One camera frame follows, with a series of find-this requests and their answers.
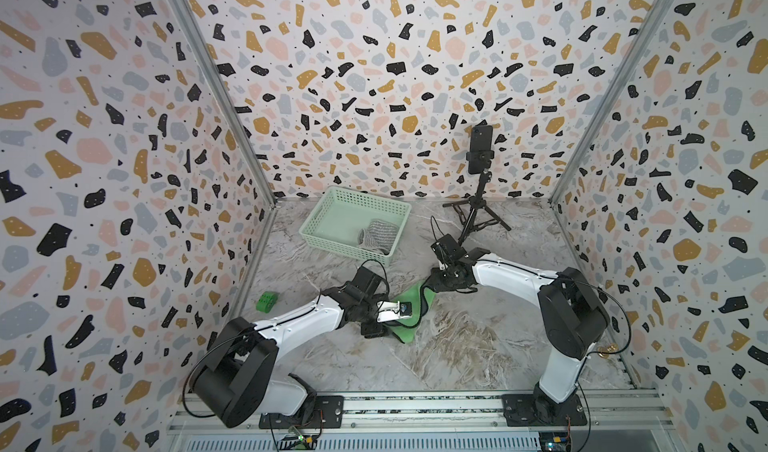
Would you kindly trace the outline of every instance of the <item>light green basket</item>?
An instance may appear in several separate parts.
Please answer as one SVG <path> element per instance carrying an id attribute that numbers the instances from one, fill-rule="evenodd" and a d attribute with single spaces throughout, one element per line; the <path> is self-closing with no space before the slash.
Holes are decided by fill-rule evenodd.
<path id="1" fill-rule="evenodd" d="M 359 260 L 374 258 L 389 265 L 410 213 L 411 205 L 408 202 L 356 192 L 348 188 L 329 187 L 304 221 L 299 233 L 311 247 Z M 357 246 L 360 231 L 367 228 L 374 218 L 399 227 L 389 255 Z"/>

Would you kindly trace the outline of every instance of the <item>gray striped cloth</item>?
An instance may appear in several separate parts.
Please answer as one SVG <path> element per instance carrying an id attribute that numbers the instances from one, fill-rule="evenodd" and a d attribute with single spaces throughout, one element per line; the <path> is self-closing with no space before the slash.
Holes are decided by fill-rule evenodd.
<path id="1" fill-rule="evenodd" d="M 389 255 L 392 246 L 395 245 L 395 239 L 400 227 L 389 222 L 375 218 L 371 220 L 368 228 L 364 228 L 357 236 L 357 243 L 360 248 Z"/>

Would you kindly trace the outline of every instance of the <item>patterned wall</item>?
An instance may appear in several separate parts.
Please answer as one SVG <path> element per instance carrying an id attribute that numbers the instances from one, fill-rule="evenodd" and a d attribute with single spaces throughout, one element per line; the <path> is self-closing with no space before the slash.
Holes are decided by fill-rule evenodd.
<path id="1" fill-rule="evenodd" d="M 165 0 L 1 0 L 0 449 L 159 450 L 261 210 Z"/>
<path id="2" fill-rule="evenodd" d="M 697 452 L 768 450 L 764 1 L 675 0 L 557 204 Z"/>
<path id="3" fill-rule="evenodd" d="M 278 197 L 548 196 L 653 0 L 188 0 Z"/>

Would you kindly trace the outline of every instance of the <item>black mounting plate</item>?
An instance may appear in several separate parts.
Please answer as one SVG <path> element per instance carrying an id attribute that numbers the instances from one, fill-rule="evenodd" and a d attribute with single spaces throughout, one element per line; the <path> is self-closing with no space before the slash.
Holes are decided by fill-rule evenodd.
<path id="1" fill-rule="evenodd" d="M 571 394 L 571 397 L 561 404 L 560 414 L 550 424 L 541 422 L 536 417 L 533 394 L 504 394 L 502 405 L 507 427 L 567 427 L 568 418 L 571 418 L 572 426 L 587 425 L 587 416 L 576 394 Z"/>
<path id="2" fill-rule="evenodd" d="M 262 430 L 281 430 L 294 425 L 300 429 L 319 429 L 322 417 L 323 429 L 338 429 L 341 427 L 341 417 L 344 411 L 344 396 L 318 395 L 315 402 L 315 412 L 308 424 L 294 424 L 291 417 L 282 414 L 262 414 L 259 418 L 259 428 Z"/>

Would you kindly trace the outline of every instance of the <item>marble floor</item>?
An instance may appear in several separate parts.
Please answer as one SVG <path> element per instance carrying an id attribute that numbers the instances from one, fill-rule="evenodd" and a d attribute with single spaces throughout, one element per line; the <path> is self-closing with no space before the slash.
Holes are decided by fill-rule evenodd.
<path id="1" fill-rule="evenodd" d="M 270 317 L 314 299 L 321 289 L 350 280 L 359 261 L 309 247 L 299 228 L 317 202 L 281 202 L 243 316 L 266 318 L 255 308 L 264 291 L 280 294 Z M 525 265 L 562 270 L 573 265 L 552 211 L 538 202 L 494 202 L 512 227 L 475 232 L 465 248 L 484 247 Z M 458 217 L 440 202 L 412 202 L 403 240 L 387 267 L 391 296 L 428 275 L 436 265 L 429 217 L 444 233 L 459 236 Z M 481 212 L 478 220 L 485 213 Z M 378 265 L 369 264 L 372 270 Z M 365 340 L 350 323 L 291 351 L 274 377 L 293 372 L 317 390 L 530 390 L 546 365 L 550 345 L 542 316 L 532 304 L 496 288 L 474 295 L 439 294 L 411 344 L 393 337 Z M 624 364 L 591 355 L 581 385 L 631 388 Z"/>

